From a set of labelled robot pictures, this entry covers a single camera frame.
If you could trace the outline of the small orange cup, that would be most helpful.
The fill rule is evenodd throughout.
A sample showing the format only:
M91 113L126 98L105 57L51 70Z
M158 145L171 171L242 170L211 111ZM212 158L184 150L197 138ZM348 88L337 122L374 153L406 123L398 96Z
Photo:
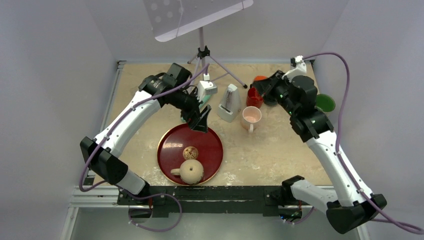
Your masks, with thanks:
M264 80L267 80L267 79L268 79L267 76L258 75L253 79L253 82L255 83L255 82L264 81Z

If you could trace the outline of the red mug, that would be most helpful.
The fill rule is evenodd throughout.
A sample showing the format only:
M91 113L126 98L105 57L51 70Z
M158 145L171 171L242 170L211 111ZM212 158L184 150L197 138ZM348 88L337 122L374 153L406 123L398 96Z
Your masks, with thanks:
M257 91L255 87L251 87L247 92L246 106L256 107L260 109L263 103L264 103L263 97L259 94L259 92Z

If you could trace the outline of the pink upside-down mug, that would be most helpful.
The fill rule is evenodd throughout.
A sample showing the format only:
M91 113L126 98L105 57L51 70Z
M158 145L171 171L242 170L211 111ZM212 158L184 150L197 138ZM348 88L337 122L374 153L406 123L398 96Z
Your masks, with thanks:
M255 106L247 106L241 113L241 126L248 131L253 133L258 128L259 122L262 119L262 112Z

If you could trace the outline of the beige round upside-down mug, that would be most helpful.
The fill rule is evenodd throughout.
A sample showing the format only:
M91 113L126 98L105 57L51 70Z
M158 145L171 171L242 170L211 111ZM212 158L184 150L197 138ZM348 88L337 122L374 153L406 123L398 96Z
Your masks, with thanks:
M204 167L202 163L196 159L187 159L179 168L172 169L170 173L173 176L179 176L185 184L195 185L203 179Z

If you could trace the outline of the tall cream upside-down mug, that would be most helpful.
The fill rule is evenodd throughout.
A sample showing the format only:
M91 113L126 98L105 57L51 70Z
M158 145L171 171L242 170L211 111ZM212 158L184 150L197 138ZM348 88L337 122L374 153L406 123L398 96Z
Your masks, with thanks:
M321 93L316 96L315 106L324 113L330 113L336 108L336 103L331 96Z

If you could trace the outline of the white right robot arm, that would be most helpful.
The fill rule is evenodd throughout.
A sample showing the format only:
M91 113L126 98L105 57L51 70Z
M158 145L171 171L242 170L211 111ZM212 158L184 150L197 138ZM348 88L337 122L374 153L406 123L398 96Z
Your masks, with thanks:
M305 75L289 80L278 70L271 77L251 85L265 100L278 103L290 116L293 131L320 161L333 184L334 193L295 176L282 182L280 196L288 204L306 202L323 212L330 225L345 234L371 221L387 200L361 180L344 151L336 143L337 134L327 115L316 107L318 89Z

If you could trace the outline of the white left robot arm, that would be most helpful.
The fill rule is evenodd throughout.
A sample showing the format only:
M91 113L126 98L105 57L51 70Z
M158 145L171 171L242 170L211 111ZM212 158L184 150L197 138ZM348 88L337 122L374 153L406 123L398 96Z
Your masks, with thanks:
M141 126L164 105L179 109L192 131L207 133L211 107L207 105L201 110L201 100L196 92L189 93L187 88L208 67L205 65L192 74L173 63L168 72L146 77L131 102L109 126L94 138L86 136L81 140L80 149L85 165L78 183L79 189L82 192L92 190L91 187L83 187L86 171L91 170L104 182L125 190L136 204L146 203L150 196L149 183L131 171L119 156Z

